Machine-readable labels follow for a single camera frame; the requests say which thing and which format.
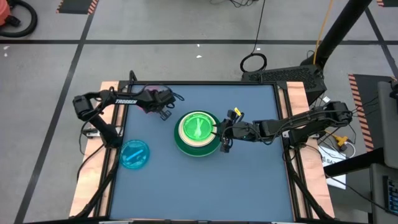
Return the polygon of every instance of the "black pole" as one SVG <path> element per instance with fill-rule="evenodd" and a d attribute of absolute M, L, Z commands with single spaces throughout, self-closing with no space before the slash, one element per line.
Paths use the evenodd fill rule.
<path fill-rule="evenodd" d="M 356 23 L 372 0 L 349 0 L 344 7 L 329 32 L 318 46 L 317 58 L 315 63 L 322 69 L 329 59 L 329 56 L 337 45 L 343 40 L 348 31 Z M 305 59 L 300 65 L 312 65 L 313 55 Z"/>

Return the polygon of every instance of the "white paper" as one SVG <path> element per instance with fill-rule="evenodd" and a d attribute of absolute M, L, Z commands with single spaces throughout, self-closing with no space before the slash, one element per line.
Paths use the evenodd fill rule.
<path fill-rule="evenodd" d="M 335 150 L 329 149 L 327 147 L 319 146 L 319 151 L 321 152 L 321 155 L 322 155 L 322 165 L 324 167 L 328 166 L 330 164 L 334 164 L 336 162 L 340 162 L 340 161 L 345 160 L 345 157 L 343 155 L 341 155 L 340 153 L 336 152 Z M 333 177 L 333 178 L 336 179 L 336 180 L 341 181 L 344 184 L 346 183 L 346 175 L 345 174 L 340 175 L 340 176 L 336 176 L 336 177 Z M 346 189 L 345 185 L 343 185 L 343 184 L 341 184 L 341 183 L 339 183 L 339 182 L 337 182 L 337 181 L 335 181 L 335 180 L 333 180 L 331 178 L 327 178 L 326 182 L 327 182 L 328 185 L 331 185 L 331 186 L 334 186 L 334 187 L 338 187 L 338 188 L 344 189 L 344 190 Z"/>

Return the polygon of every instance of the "black hose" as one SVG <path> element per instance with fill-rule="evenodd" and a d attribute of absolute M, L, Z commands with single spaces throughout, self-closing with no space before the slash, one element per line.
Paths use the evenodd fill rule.
<path fill-rule="evenodd" d="M 0 36 L 16 38 L 16 37 L 24 37 L 26 35 L 31 34 L 37 26 L 36 11 L 34 10 L 34 8 L 32 6 L 30 6 L 30 4 L 27 4 L 26 2 L 21 1 L 21 0 L 14 0 L 13 4 L 20 5 L 24 8 L 26 8 L 30 12 L 30 15 L 31 15 L 30 24 L 28 27 L 26 27 L 26 29 L 19 31 L 19 32 L 4 32 L 4 31 L 0 30 Z"/>

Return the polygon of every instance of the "vacuum cleaner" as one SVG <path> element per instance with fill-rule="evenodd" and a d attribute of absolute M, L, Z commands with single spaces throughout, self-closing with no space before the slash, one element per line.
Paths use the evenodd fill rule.
<path fill-rule="evenodd" d="M 21 21 L 15 16 L 11 15 L 11 9 L 16 5 L 26 8 L 31 16 L 30 24 L 26 29 L 19 32 L 5 32 L 2 29 L 6 25 L 19 27 Z M 37 26 L 37 13 L 30 4 L 21 0 L 0 0 L 0 36 L 3 37 L 24 37 L 31 34 Z"/>

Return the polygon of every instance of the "blue bowl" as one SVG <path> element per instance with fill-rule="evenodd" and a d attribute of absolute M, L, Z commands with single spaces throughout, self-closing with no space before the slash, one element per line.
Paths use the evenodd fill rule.
<path fill-rule="evenodd" d="M 120 163 L 127 169 L 138 170 L 149 159 L 149 147 L 141 140 L 130 140 L 123 144 Z"/>

